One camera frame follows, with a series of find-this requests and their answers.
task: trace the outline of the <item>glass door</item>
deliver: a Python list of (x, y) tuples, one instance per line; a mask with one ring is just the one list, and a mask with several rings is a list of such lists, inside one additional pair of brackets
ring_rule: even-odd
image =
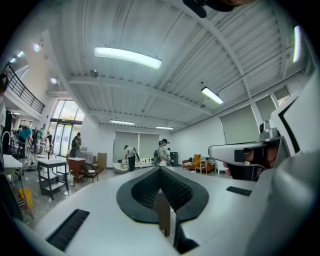
[(64, 125), (61, 139), (61, 146), (59, 155), (66, 157), (69, 149), (69, 141), (71, 135), (72, 125)]
[(64, 130), (64, 125), (58, 123), (54, 133), (54, 143), (53, 143), (53, 153), (55, 155), (60, 154), (60, 146), (61, 146), (61, 139), (62, 139), (62, 132)]

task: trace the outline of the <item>roller shade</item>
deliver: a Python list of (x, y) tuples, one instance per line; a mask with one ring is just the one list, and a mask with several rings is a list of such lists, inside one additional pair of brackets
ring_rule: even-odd
[(159, 134), (144, 134), (140, 133), (139, 157), (153, 158), (154, 151), (159, 147)]
[(221, 116), (221, 123), (227, 144), (253, 142), (259, 139), (259, 128), (250, 105)]
[(275, 95), (277, 100), (281, 100), (282, 98), (284, 98), (286, 96), (290, 96), (290, 93), (287, 90), (287, 88), (284, 87), (281, 90), (278, 90), (277, 92), (275, 92), (274, 95)]
[(276, 106), (270, 95), (255, 102), (258, 107), (262, 120), (269, 121), (271, 113), (276, 110)]
[(129, 147), (135, 148), (138, 150), (138, 133), (135, 132), (115, 132), (115, 140), (114, 140), (114, 152), (113, 159), (114, 160), (122, 160), (125, 157), (125, 145)]

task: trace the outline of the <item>man in white shirt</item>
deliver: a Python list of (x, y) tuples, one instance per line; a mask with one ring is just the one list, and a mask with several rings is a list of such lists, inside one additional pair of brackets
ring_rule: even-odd
[(125, 159), (128, 159), (129, 162), (129, 171), (133, 172), (135, 170), (135, 164), (136, 164), (136, 152), (133, 149), (133, 147), (130, 147), (128, 145), (124, 146), (125, 150)]

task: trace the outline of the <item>staircase railing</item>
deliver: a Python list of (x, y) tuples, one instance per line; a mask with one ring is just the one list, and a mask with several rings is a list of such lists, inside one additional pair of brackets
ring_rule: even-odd
[(13, 68), (11, 67), (10, 63), (6, 65), (6, 72), (8, 75), (9, 83), (8, 87), (15, 92), (25, 103), (31, 106), (34, 110), (42, 113), (45, 105), (38, 100), (31, 91), (24, 85), (24, 83), (19, 79), (19, 77), (14, 72)]

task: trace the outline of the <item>fluorescent light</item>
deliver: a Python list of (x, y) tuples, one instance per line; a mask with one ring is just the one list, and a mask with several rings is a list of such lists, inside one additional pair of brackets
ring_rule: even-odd
[(164, 130), (173, 130), (172, 127), (165, 127), (165, 126), (156, 126), (156, 129), (164, 129)]
[(135, 125), (134, 122), (125, 122), (125, 121), (117, 121), (117, 120), (110, 120), (110, 122), (115, 124), (123, 124), (123, 125), (130, 125), (130, 126)]
[(17, 54), (17, 56), (20, 58), (21, 56), (23, 56), (24, 55), (24, 52), (23, 51), (20, 51), (18, 54)]
[(209, 98), (213, 99), (216, 103), (222, 104), (224, 101), (216, 95), (212, 90), (210, 90), (208, 87), (204, 87), (201, 92), (205, 95), (207, 95)]
[(109, 47), (95, 47), (94, 56), (139, 63), (154, 68), (156, 70), (159, 69), (162, 64), (161, 60), (153, 57), (149, 57), (129, 50), (122, 50)]
[(301, 30), (299, 26), (294, 28), (294, 52), (293, 63), (297, 62), (300, 58), (301, 52)]
[(33, 49), (34, 49), (35, 52), (39, 52), (40, 51), (40, 45), (38, 43), (35, 43), (33, 45)]

